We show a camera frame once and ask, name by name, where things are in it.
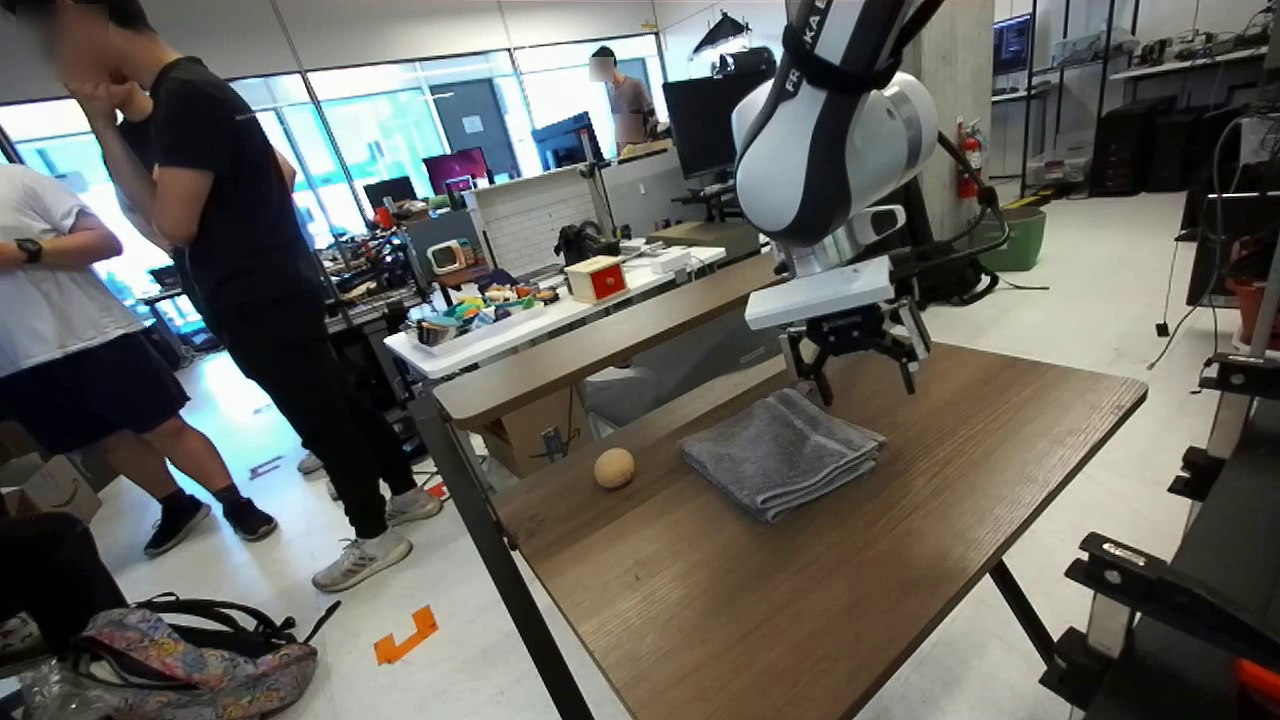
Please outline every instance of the man's arm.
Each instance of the man's arm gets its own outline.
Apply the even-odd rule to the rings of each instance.
[[[123,214],[145,232],[157,237],[157,189],[148,163],[127,146],[120,136],[116,120],[111,123],[92,123],[92,136],[104,152],[107,174],[120,191]]]
[[[123,245],[92,212],[82,212],[76,222],[59,237],[41,237],[41,268],[92,268],[98,261],[120,256]],[[0,239],[0,273],[24,268],[29,256],[17,239]]]
[[[168,251],[189,247],[199,232],[199,214],[214,191],[214,172],[161,163],[153,178],[157,178],[153,227],[161,247]]]

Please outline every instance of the window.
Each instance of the window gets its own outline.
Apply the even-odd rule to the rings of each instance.
[[[366,232],[366,212],[352,197],[343,163],[319,126],[315,107],[309,104],[300,75],[257,75],[232,83],[257,120],[265,123],[272,146],[293,161],[298,189],[293,202],[315,247],[327,247],[339,237]]]
[[[0,126],[14,136],[29,167],[76,191],[123,245],[116,261],[98,265],[116,300],[138,302],[157,290],[153,268],[171,265],[145,239],[116,199],[116,185],[87,131],[76,98],[0,107]]]
[[[314,72],[314,87],[361,189],[407,174],[436,197],[425,161],[466,146],[485,152],[494,178],[540,172],[508,53]]]
[[[656,38],[631,35],[631,38],[603,38],[603,45],[617,53],[621,67],[650,87],[653,107],[664,120],[668,98],[664,98],[664,64],[661,64]],[[609,107],[609,87],[591,67],[595,48],[601,45],[525,48],[517,53],[517,67],[522,67],[538,126],[575,112],[591,112],[601,152],[617,157],[617,120]]]

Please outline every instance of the white countertop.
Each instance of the white countertop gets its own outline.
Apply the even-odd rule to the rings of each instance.
[[[690,273],[699,273],[707,265],[721,265],[730,251],[725,247],[664,247],[656,256],[636,256],[626,265],[628,273],[628,290],[626,294],[612,294],[603,302],[584,302],[584,300],[574,300],[574,294],[561,294],[561,302],[545,302],[545,306],[530,306],[530,311],[517,311],[502,325],[485,325],[485,326],[473,326],[468,335],[454,335],[444,343],[421,343],[418,331],[397,331],[390,335],[390,347],[407,363],[418,367],[421,377],[428,379],[450,379],[450,377],[462,377],[477,363],[489,363],[498,357],[508,357],[525,343],[538,343],[545,335],[556,335],[561,326],[574,326],[574,325],[584,325],[617,302],[628,302],[646,290],[656,290],[664,283],[676,283],[679,275]]]

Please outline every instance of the box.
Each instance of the box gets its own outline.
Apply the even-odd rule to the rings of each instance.
[[[628,273],[621,256],[591,256],[566,268],[567,290],[584,302],[601,302],[609,294],[628,290]]]
[[[100,507],[100,494],[87,489],[82,469],[65,456],[17,456],[0,462],[0,518],[38,517],[38,511],[68,511],[84,525]]]
[[[0,462],[17,458],[17,456],[43,456],[43,451],[38,446],[38,440],[19,423],[0,420]],[[100,446],[68,451],[68,458],[98,493],[120,476]]]
[[[531,476],[556,458],[566,458],[584,440],[584,403],[575,389],[545,390],[504,420],[489,423],[485,446],[513,476]]]
[[[1044,245],[1044,212],[1006,212],[1009,245],[983,251],[988,273],[1034,273]]]

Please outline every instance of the man in black shirt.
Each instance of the man in black shirt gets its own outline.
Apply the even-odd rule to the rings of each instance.
[[[293,212],[293,167],[252,107],[196,57],[168,48],[141,0],[0,4],[32,21],[41,45],[59,57],[131,214],[171,251],[189,294],[244,377],[265,383],[325,458],[357,540],[314,584],[343,592],[399,565],[411,542],[390,518],[434,517],[442,499],[418,489],[397,433],[352,390],[327,347],[325,289],[309,273]],[[131,83],[153,92],[141,141],[116,126]]]

